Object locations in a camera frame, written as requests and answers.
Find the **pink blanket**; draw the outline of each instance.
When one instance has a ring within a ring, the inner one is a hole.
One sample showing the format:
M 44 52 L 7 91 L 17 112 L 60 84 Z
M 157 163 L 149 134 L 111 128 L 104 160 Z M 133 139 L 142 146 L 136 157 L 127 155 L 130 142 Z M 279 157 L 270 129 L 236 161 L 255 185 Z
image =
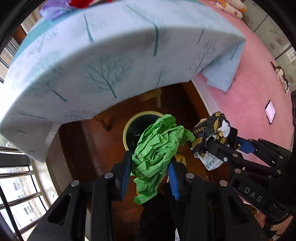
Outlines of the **pink blanket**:
M 277 79 L 270 64 L 274 58 L 244 22 L 213 6 L 210 7 L 228 19 L 246 36 L 246 45 L 229 91 L 225 93 L 203 84 L 202 86 L 206 88 L 205 93 L 209 94 L 204 96 L 201 93 L 201 95 L 205 99 L 215 100 L 230 124 L 238 129 L 240 137 L 263 138 L 289 149 L 294 129 L 291 93 L 286 94 Z M 193 78 L 196 87 L 201 84 L 200 81 L 206 83 L 205 77 L 201 74 Z M 276 109 L 272 124 L 269 124 L 264 112 L 269 100 L 273 102 Z M 256 161 L 255 156 L 248 159 Z

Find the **crumpled green paper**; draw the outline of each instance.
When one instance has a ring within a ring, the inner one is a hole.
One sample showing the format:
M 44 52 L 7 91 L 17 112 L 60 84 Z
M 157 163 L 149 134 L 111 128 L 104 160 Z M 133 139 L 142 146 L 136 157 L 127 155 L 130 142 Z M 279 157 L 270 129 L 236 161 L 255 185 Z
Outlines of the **crumpled green paper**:
M 142 204 L 157 194 L 171 158 L 188 139 L 192 142 L 195 137 L 183 126 L 177 126 L 171 115 L 159 118 L 144 131 L 132 157 L 131 172 L 137 176 L 134 182 L 140 194 L 135 203 Z

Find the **trash can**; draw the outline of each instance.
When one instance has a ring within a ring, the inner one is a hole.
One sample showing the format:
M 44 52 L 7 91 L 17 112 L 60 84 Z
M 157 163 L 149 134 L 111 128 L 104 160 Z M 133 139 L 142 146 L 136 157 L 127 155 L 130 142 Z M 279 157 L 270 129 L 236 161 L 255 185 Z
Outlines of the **trash can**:
M 127 122 L 123 131 L 124 148 L 134 153 L 143 132 L 163 116 L 162 113 L 156 111 L 143 111 L 134 115 Z

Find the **smartphone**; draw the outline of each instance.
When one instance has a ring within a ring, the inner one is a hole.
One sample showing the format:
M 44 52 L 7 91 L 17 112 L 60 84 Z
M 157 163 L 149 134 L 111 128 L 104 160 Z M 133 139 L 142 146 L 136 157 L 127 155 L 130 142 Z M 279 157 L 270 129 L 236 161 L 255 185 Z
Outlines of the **smartphone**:
M 276 110 L 275 110 L 274 105 L 271 100 L 268 101 L 268 103 L 265 107 L 265 113 L 266 113 L 269 123 L 271 124 L 274 120 L 274 116 L 276 115 Z

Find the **silver bolt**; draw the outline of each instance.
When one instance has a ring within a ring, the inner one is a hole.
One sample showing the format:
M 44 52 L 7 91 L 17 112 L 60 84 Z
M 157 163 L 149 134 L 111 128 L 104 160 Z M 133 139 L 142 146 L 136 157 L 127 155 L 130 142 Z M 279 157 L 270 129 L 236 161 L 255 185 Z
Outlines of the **silver bolt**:
M 105 178 L 112 178 L 113 177 L 113 173 L 112 172 L 106 172 L 104 175 Z
M 221 180 L 219 183 L 222 187 L 226 187 L 228 185 L 227 181 L 225 180 Z
M 79 181 L 78 180 L 74 180 L 71 182 L 71 186 L 72 187 L 77 187 L 79 185 Z
M 194 174 L 191 172 L 186 173 L 185 175 L 188 179 L 193 179 L 194 178 Z

